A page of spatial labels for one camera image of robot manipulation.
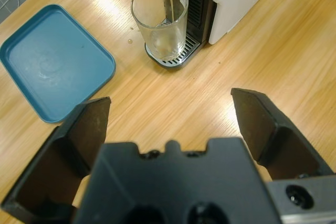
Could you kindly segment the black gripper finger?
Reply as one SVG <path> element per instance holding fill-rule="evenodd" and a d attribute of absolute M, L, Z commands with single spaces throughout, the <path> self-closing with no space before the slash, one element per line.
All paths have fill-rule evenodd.
<path fill-rule="evenodd" d="M 71 223 L 72 202 L 105 142 L 111 99 L 83 102 L 54 128 L 1 203 L 23 223 Z"/>
<path fill-rule="evenodd" d="M 236 117 L 253 159 L 273 180 L 334 175 L 294 123 L 264 94 L 233 88 Z"/>

